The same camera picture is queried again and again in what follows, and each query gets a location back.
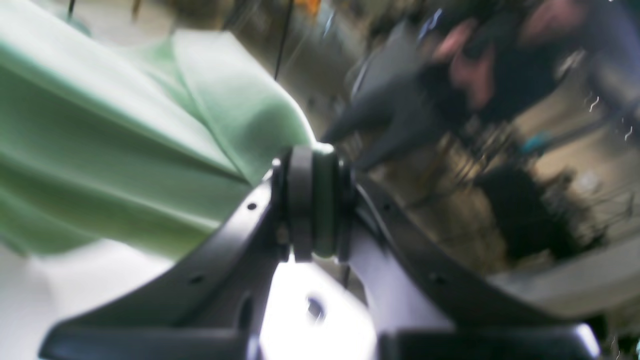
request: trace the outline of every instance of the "mechanical part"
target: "mechanical part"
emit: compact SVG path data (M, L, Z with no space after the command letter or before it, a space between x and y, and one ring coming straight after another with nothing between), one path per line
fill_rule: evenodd
M353 186L336 157L315 162L316 156L297 147L274 161L270 176L198 249L130 295L55 326L40 357L260 359L257 336L282 259L277 229L288 223L291 243L302 247L296 254L310 254L310 244L330 252L324 240L311 240L314 226L330 228L317 222L311 198L333 192L340 212L332 253L341 251L365 286L378 359L596 358L586 325L541 313L486 284L430 242L378 185L358 176ZM337 169L331 185L313 182L314 162Z

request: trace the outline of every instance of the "black wire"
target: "black wire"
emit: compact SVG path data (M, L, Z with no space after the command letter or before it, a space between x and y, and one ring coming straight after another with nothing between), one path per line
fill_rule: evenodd
M67 11L67 19L71 19L71 16L73 16L74 7L76 7L76 0L70 0L69 1L69 9Z
M280 73L280 64L282 63L282 55L284 54L284 44L287 42L287 33L289 32L289 23L291 22L291 15L293 14L293 2L294 0L289 0L287 15L284 19L284 29L282 30L282 39L280 40L280 50L278 51L278 59L276 61L276 70L273 75L273 79L276 81L278 81L278 74Z

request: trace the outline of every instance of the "mounting hole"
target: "mounting hole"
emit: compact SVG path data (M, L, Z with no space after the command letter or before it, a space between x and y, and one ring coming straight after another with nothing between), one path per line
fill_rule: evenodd
M320 300L315 297L309 296L307 297L307 303L309 304L307 311L311 318L316 323L322 322L324 320L324 317L326 316L326 313L324 311L324 306L322 305Z
M442 275L434 272L429 274L429 280L435 282L438 285L444 285L447 283L447 279L445 279Z
M204 281L203 274L194 274L189 278L189 285L197 285Z

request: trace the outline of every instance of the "blurred person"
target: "blurred person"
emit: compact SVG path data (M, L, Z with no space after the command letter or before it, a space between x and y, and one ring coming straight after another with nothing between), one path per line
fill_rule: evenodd
M366 54L346 76L352 99L423 64L416 38L425 16L421 6L390 9L371 24Z
M355 162L369 170L439 141L473 115L484 123L512 120L556 89L556 63L568 49L606 49L620 63L637 61L638 42L624 16L604 0L487 0L458 13L440 11L429 25L446 34L436 62L358 98L322 141L386 127Z

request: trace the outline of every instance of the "mint green fabric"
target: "mint green fabric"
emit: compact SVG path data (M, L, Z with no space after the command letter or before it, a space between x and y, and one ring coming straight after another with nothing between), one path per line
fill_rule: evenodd
M228 33L112 50L26 0L0 4L0 238L19 252L109 238L179 258L272 158L312 142Z

